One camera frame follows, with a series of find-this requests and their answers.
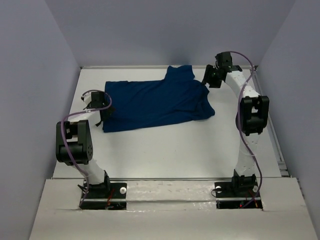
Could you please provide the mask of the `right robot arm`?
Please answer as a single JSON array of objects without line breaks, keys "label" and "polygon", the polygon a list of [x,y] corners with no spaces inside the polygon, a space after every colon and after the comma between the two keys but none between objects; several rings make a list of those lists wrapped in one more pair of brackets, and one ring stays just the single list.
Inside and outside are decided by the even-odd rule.
[{"label": "right robot arm", "polygon": [[242,68],[233,64],[232,54],[233,51],[218,53],[215,65],[206,66],[202,80],[202,84],[216,89],[225,83],[237,97],[238,160],[231,180],[215,185],[212,193],[216,198],[244,198],[250,193],[258,196],[262,185],[256,149],[260,135],[267,127],[270,99],[250,86],[252,77],[245,77]]}]

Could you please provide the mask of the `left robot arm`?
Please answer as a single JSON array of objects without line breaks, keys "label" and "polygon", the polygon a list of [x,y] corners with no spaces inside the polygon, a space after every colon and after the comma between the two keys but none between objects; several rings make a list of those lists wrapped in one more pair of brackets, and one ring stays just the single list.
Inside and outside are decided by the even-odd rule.
[{"label": "left robot arm", "polygon": [[80,99],[82,111],[65,116],[56,124],[55,156],[59,163],[76,169],[85,179],[84,198],[106,198],[112,192],[107,172],[94,160],[91,127],[98,127],[113,113],[111,97],[102,90],[88,90]]}]

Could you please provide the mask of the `blue t shirt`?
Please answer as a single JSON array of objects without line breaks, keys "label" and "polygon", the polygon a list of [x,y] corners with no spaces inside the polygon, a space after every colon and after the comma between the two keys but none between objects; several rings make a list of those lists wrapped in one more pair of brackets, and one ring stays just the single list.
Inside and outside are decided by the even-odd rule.
[{"label": "blue t shirt", "polygon": [[169,66],[162,80],[107,81],[104,90],[115,109],[103,123],[104,133],[202,121],[215,115],[209,90],[195,79],[191,65]]}]

